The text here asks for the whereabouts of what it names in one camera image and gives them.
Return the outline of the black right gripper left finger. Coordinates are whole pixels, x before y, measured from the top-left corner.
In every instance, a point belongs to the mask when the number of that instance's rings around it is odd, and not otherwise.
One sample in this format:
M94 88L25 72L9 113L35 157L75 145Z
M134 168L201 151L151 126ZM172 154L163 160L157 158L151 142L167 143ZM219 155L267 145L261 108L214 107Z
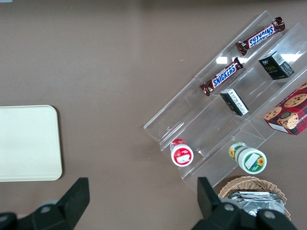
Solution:
M57 203L41 206L31 215L33 229L72 230L89 202L89 180L79 178Z

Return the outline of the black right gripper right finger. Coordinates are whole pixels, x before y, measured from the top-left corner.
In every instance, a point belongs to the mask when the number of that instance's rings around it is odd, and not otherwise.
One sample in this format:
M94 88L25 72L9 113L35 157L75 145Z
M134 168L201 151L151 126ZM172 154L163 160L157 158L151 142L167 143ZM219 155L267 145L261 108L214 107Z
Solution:
M203 216L194 230L237 230L240 225L240 209L222 202L206 177L199 177L197 200Z

